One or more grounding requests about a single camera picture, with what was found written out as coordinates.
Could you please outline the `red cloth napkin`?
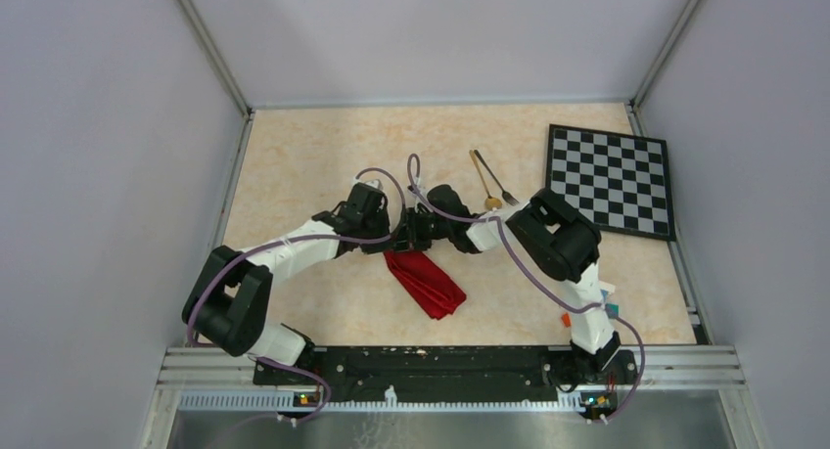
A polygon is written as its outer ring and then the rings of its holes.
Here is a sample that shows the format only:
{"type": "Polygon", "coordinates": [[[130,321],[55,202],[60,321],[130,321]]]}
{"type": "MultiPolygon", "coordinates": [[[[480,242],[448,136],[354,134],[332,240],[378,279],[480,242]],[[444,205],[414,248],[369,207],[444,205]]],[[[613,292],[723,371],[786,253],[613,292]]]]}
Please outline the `red cloth napkin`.
{"type": "Polygon", "coordinates": [[[434,320],[453,314],[465,292],[424,252],[385,251],[389,271],[421,309],[434,320]]]}

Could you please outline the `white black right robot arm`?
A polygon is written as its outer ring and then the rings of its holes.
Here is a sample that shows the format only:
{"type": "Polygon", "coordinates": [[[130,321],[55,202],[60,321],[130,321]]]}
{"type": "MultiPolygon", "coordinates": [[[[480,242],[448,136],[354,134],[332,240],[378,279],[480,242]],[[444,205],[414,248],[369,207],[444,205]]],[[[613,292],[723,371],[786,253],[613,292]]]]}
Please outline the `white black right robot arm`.
{"type": "Polygon", "coordinates": [[[425,251],[438,240],[470,254],[504,247],[514,255],[521,247],[544,275],[561,285],[555,301],[571,316],[576,374],[600,382],[613,371],[621,341],[601,292],[601,233],[564,196],[543,188],[526,202],[473,213],[448,185],[426,195],[410,192],[416,203],[402,215],[393,249],[425,251]]]}

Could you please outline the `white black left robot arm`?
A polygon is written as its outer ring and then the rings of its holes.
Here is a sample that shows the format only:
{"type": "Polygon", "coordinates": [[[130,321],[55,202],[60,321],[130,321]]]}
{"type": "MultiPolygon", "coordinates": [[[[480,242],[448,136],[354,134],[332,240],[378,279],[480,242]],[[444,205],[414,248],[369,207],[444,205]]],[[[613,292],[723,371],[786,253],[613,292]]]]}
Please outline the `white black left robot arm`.
{"type": "Polygon", "coordinates": [[[276,362],[290,383],[312,375],[311,341],[268,317],[274,287],[357,248],[384,249],[391,237],[388,198],[378,180],[353,183],[347,199],[295,231],[257,247],[215,248],[181,313],[191,342],[202,337],[228,355],[276,362]]]}

